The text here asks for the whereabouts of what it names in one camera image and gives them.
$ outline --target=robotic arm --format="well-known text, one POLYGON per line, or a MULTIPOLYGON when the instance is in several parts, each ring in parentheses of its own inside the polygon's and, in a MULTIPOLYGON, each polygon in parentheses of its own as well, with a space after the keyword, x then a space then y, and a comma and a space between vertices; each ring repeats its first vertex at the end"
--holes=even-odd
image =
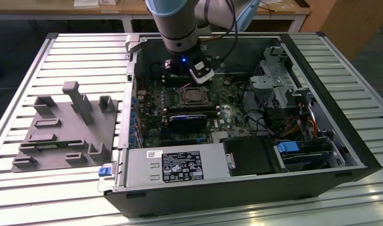
POLYGON ((220 64, 211 64, 200 50, 197 24, 215 24, 233 31, 244 31, 259 2, 260 0, 145 0, 171 62, 177 68, 188 69, 197 84, 213 77, 213 70, 220 64))

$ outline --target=floor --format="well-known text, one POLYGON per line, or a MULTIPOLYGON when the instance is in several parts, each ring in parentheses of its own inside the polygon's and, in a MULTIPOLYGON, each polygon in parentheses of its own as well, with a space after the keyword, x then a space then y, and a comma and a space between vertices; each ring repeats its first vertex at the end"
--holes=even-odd
MULTIPOLYGON (((49 32, 120 32, 120 21, 0 21, 0 118, 49 32)), ((353 66, 383 97, 383 25, 360 52, 353 66)))

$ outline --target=metal slatted table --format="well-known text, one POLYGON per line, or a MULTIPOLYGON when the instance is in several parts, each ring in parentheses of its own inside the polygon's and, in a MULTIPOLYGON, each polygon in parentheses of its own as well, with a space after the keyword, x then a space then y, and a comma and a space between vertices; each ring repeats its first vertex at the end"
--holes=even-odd
MULTIPOLYGON (((291 38, 383 166, 383 100, 327 37, 293 33, 291 38)), ((0 225, 383 225, 383 169, 316 198, 236 208, 127 219, 97 190, 99 167, 11 173, 11 163, 32 122, 36 96, 61 93, 77 81, 89 100, 123 99, 127 34, 59 34, 47 39, 0 121, 0 225)), ((304 86, 304 81, 295 70, 304 86)), ((119 134, 120 109, 117 112, 119 134)), ((117 147, 117 136, 113 149, 117 147)))

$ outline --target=wooden cabinet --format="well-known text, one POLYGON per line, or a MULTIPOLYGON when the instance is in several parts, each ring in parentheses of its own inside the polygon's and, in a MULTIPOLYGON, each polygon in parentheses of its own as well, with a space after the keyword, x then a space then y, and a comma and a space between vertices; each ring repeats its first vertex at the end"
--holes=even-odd
POLYGON ((325 33, 352 60, 383 23, 383 0, 305 0, 312 10, 301 32, 325 33))

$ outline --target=power supply label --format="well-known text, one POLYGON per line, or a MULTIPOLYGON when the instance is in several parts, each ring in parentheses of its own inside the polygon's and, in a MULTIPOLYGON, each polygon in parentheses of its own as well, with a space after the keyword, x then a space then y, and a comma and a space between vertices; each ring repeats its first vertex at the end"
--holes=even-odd
POLYGON ((200 151, 161 154, 161 171, 165 183, 203 180, 200 151))

